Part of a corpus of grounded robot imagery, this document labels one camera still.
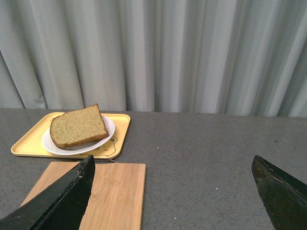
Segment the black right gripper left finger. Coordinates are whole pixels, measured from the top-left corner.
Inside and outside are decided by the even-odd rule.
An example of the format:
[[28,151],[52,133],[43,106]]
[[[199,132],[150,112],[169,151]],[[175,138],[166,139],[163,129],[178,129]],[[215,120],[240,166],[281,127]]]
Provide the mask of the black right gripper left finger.
[[0,221],[2,230],[77,230],[91,195],[95,174],[89,156],[33,199]]

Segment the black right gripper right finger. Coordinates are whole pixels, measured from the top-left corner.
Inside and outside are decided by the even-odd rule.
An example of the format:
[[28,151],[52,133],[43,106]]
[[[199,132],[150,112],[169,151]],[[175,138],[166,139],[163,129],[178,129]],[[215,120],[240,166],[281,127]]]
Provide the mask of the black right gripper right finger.
[[274,229],[305,230],[307,185],[258,155],[251,169]]

